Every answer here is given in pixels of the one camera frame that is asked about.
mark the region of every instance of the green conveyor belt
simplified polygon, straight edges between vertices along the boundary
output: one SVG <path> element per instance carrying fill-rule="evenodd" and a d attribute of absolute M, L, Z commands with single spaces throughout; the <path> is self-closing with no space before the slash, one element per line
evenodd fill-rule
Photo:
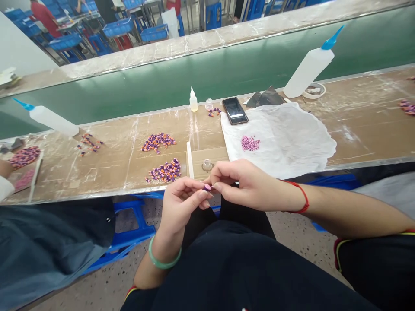
<path fill-rule="evenodd" d="M 75 124 L 282 87 L 305 54 L 346 24 L 318 79 L 415 63 L 415 6 L 36 90 L 16 97 Z M 0 99 L 0 138 L 47 128 L 11 98 Z"/>

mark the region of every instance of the hand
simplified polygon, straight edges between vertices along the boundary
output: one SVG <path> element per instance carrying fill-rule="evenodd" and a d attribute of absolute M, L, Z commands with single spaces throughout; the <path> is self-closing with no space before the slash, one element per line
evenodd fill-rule
<path fill-rule="evenodd" d="M 0 160 L 0 176 L 7 179 L 14 171 L 14 168 L 8 161 Z"/>
<path fill-rule="evenodd" d="M 239 188 L 230 184 L 239 181 Z M 305 198 L 301 190 L 268 175 L 250 161 L 217 162 L 203 181 L 213 185 L 225 200 L 262 211 L 299 211 Z"/>
<path fill-rule="evenodd" d="M 164 192 L 163 212 L 159 231 L 174 235 L 189 222 L 190 214 L 198 207 L 209 208 L 207 199 L 212 198 L 205 184 L 189 177 L 182 177 L 167 186 Z"/>

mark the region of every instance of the red string bracelet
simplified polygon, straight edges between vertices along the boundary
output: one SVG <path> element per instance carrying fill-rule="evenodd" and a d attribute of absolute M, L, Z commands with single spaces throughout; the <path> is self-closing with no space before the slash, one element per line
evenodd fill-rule
<path fill-rule="evenodd" d="M 304 213 L 308 209 L 308 207 L 310 206 L 310 204 L 308 202 L 308 197 L 307 197 L 305 191 L 297 183 L 293 183 L 291 181 L 285 181 L 285 180 L 281 180 L 281 181 L 286 182 L 286 183 L 289 183 L 289 184 L 292 184 L 293 186 L 296 186 L 296 187 L 300 188 L 301 192 L 304 194 L 304 197 L 306 198 L 306 203 L 304 204 L 304 207 L 303 207 L 302 210 L 299 210 L 297 212 L 290 212 L 290 213 L 292 213 L 292 214 L 302 214 L 302 213 Z"/>

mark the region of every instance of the blue bottle nozzle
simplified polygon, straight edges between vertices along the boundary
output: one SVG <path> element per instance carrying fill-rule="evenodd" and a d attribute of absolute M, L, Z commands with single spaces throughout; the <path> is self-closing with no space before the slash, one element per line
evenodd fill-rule
<path fill-rule="evenodd" d="M 322 50 L 331 50 L 331 48 L 336 44 L 337 36 L 339 35 L 340 31 L 342 31 L 344 25 L 340 27 L 340 29 L 335 33 L 334 36 L 332 36 L 329 40 L 324 42 L 324 44 L 321 46 Z"/>
<path fill-rule="evenodd" d="M 31 104 L 26 104 L 26 103 L 24 103 L 24 102 L 21 102 L 20 100 L 18 100 L 18 99 L 15 99 L 15 98 L 13 98 L 16 102 L 18 102 L 20 105 L 22 105 L 23 106 L 23 108 L 25 108 L 26 110 L 28 110 L 28 111 L 31 111 L 31 110 L 33 110 L 35 107 L 33 106 L 33 105 L 31 105 Z"/>

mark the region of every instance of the phone screen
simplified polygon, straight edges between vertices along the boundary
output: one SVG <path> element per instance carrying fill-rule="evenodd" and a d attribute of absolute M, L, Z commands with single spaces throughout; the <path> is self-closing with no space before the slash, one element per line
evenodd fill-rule
<path fill-rule="evenodd" d="M 223 105 L 232 124 L 248 122 L 248 117 L 236 97 L 224 99 Z"/>

